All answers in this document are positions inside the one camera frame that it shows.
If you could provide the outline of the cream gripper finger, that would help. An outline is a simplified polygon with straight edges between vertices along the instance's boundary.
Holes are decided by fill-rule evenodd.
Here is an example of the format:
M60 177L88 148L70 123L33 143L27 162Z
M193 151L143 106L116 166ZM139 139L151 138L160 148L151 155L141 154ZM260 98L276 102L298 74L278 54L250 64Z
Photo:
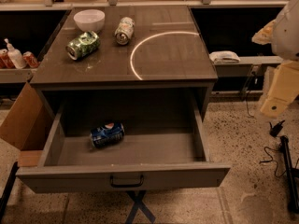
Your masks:
M299 62L285 61L277 68L268 67L264 73L260 112L278 117L299 95Z
M273 27L275 20L268 22L262 29L254 34L251 41L259 45L270 44L272 40Z

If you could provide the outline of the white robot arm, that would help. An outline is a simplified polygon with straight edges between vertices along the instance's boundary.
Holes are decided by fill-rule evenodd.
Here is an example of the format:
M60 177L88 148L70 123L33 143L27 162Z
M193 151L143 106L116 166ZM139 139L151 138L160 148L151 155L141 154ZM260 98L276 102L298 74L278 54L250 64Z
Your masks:
M273 78L260 108L265 116L276 118L299 95L299 0L290 0L251 41L270 44L272 52L283 59L272 70Z

